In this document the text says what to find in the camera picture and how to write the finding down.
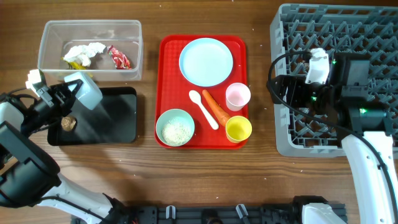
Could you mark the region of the light blue bowl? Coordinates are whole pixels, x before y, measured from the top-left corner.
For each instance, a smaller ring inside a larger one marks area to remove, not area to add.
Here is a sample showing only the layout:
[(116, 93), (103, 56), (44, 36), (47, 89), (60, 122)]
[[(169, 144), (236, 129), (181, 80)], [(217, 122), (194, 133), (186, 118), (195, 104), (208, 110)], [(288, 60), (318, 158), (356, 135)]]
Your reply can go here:
[(75, 95), (76, 99), (89, 110), (95, 109), (103, 99), (101, 90), (86, 73), (76, 72), (64, 77), (65, 82), (72, 82), (75, 80), (81, 80), (83, 82)]

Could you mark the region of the brown food ball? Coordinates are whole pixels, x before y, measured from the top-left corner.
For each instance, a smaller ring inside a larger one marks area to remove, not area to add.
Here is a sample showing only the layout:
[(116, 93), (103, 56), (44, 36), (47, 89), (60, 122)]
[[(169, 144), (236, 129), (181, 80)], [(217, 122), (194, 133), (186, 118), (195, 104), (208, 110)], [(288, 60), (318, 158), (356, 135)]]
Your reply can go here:
[(77, 124), (76, 118), (74, 116), (66, 116), (61, 120), (61, 127), (64, 131), (73, 131)]

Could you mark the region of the white tissue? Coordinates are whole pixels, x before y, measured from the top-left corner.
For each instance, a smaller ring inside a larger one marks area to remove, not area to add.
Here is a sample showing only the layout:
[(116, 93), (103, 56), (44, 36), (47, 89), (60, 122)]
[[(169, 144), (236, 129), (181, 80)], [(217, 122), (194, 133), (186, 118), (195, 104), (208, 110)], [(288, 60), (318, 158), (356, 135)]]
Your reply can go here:
[(77, 45), (72, 47), (64, 56), (63, 60), (68, 63), (77, 63), (83, 67), (91, 65), (91, 58), (102, 54), (106, 46), (100, 42), (92, 42), (88, 45)]

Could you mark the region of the snack wrapper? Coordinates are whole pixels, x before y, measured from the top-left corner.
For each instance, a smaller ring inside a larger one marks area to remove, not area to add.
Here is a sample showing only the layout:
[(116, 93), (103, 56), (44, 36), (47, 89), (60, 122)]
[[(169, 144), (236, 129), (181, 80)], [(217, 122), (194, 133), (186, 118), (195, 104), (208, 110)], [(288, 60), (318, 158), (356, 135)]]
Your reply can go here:
[(108, 54), (111, 57), (111, 60), (114, 62), (116, 69), (118, 70), (131, 70), (132, 65), (127, 58), (127, 56), (116, 49), (113, 45), (108, 48)]

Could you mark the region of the pink plastic cup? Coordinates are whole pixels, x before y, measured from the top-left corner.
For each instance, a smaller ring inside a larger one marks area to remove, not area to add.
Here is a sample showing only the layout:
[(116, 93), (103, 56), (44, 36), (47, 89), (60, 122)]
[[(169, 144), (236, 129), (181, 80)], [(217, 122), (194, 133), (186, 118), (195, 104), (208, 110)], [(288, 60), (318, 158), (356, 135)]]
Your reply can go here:
[(226, 106), (231, 111), (241, 110), (250, 99), (250, 89), (243, 83), (232, 83), (226, 89)]

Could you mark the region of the yellow plastic cup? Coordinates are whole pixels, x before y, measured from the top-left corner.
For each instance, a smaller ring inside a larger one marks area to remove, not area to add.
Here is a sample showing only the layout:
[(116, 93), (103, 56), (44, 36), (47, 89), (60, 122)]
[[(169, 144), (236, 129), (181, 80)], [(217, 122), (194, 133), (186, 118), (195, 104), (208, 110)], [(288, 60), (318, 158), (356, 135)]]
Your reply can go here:
[(245, 141), (252, 133), (252, 124), (244, 116), (231, 117), (225, 126), (226, 137), (232, 143)]

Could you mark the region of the orange carrot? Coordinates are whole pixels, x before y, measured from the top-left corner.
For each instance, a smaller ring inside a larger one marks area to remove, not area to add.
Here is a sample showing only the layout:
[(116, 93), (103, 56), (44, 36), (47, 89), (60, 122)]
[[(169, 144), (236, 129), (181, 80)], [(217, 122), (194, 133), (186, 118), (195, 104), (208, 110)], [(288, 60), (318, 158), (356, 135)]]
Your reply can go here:
[(226, 123), (231, 118), (230, 115), (214, 100), (214, 98), (207, 90), (203, 90), (202, 94), (205, 97), (205, 100), (211, 108), (212, 112), (215, 114), (220, 125), (226, 126)]

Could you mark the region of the mint green bowl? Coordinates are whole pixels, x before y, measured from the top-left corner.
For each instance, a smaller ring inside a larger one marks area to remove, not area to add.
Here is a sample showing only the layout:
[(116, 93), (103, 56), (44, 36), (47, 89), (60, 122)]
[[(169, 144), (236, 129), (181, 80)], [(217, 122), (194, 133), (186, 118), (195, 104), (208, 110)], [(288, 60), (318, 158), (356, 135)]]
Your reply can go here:
[(192, 131), (192, 137), (193, 137), (194, 132), (195, 132), (195, 122), (194, 122), (193, 118), (191, 117), (191, 115), (189, 113), (187, 113), (186, 111), (181, 110), (181, 109), (170, 109), (170, 110), (167, 110), (166, 112), (162, 113), (159, 116), (159, 118), (157, 119), (157, 122), (155, 124), (156, 136), (159, 138), (161, 143), (165, 144), (166, 146), (170, 146), (170, 145), (166, 144), (164, 139), (163, 139), (163, 137), (162, 137), (162, 133), (161, 133), (162, 132), (162, 128), (164, 127), (164, 125), (168, 121), (171, 121), (171, 120), (174, 120), (174, 119), (187, 123), (189, 125), (191, 131)]

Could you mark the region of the white rice pile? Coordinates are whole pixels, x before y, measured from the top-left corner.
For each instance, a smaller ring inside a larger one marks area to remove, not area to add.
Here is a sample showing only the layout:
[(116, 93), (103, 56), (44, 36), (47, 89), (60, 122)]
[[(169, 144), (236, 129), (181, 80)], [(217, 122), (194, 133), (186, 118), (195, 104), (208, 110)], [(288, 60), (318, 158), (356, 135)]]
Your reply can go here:
[(189, 125), (176, 119), (168, 121), (161, 133), (165, 143), (170, 146), (181, 146), (192, 137)]

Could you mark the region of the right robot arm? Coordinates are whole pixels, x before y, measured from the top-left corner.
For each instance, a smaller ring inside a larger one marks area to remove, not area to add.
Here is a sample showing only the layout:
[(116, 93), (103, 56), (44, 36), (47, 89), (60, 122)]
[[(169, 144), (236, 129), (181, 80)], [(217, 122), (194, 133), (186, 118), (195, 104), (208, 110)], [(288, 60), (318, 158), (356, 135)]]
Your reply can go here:
[(370, 58), (323, 49), (302, 51), (308, 58), (306, 77), (269, 70), (267, 89), (275, 104), (335, 129), (353, 175), (362, 223), (397, 223), (397, 176), (392, 123), (387, 106), (370, 102)]

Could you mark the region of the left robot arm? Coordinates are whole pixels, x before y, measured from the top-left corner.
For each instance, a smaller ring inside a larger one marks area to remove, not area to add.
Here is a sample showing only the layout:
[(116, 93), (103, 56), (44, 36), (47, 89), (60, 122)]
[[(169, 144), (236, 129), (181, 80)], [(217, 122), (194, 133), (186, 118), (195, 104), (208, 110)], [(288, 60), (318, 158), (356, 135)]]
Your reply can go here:
[(131, 210), (106, 194), (92, 192), (60, 173), (55, 160), (29, 138), (70, 113), (82, 78), (47, 86), (32, 85), (39, 94), (30, 107), (18, 90), (1, 94), (1, 166), (17, 162), (1, 174), (1, 206), (52, 207), (74, 216), (74, 223), (131, 223)]

